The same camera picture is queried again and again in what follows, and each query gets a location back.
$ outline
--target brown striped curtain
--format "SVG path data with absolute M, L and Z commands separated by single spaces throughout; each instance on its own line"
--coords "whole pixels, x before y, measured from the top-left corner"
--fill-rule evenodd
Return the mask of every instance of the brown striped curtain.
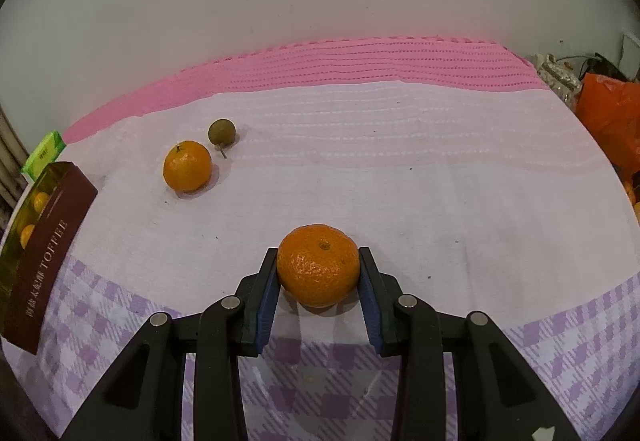
M 27 153 L 0 109 L 0 231 L 4 231 L 27 181 L 20 168 Z

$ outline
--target green packet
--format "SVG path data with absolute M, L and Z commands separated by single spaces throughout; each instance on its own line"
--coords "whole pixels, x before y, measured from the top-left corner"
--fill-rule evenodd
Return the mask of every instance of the green packet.
M 39 145 L 35 148 L 35 150 L 31 153 L 27 162 L 24 164 L 20 172 L 22 172 L 28 180 L 31 182 L 35 182 L 44 167 L 46 167 L 49 163 L 53 163 L 60 153 L 65 150 L 65 142 L 62 141 L 62 136 L 60 132 L 53 130 L 49 132 L 42 141 L 40 141 Z

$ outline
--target plastic bag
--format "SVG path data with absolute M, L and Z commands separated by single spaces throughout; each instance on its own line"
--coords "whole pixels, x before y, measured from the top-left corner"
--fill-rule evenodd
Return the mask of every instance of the plastic bag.
M 640 84 L 587 74 L 575 115 L 591 133 L 620 179 L 640 170 Z

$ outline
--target brown box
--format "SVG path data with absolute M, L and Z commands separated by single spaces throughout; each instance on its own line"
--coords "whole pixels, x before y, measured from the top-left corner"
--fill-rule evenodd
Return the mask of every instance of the brown box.
M 49 195 L 40 215 L 39 192 Z M 0 333 L 35 354 L 42 320 L 66 252 L 98 190 L 73 163 L 47 166 L 18 210 L 0 252 Z M 24 250 L 20 233 L 35 224 Z

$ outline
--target pink cloth border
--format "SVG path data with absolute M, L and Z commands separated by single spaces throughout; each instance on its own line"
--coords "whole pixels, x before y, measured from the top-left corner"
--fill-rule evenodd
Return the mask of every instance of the pink cloth border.
M 129 116 L 219 92 L 400 80 L 504 92 L 545 88 L 533 66 L 496 42 L 441 37 L 324 40 L 206 62 L 124 94 L 64 133 L 73 143 Z

